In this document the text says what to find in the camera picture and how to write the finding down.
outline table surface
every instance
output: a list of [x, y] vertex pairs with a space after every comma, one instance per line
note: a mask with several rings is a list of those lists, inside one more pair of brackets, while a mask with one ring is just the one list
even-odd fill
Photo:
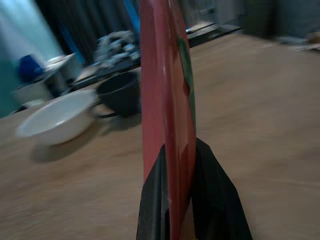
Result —
[[[319, 55], [245, 35], [191, 49], [197, 136], [237, 187], [254, 239], [320, 237]], [[141, 116], [95, 122], [65, 144], [0, 119], [0, 238], [134, 240]]]

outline red object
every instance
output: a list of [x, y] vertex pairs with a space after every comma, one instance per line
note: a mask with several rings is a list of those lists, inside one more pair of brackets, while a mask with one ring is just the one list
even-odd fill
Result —
[[174, 0], [140, 0], [144, 180], [165, 144], [170, 239], [180, 238], [196, 160], [196, 134], [178, 39], [188, 46]]

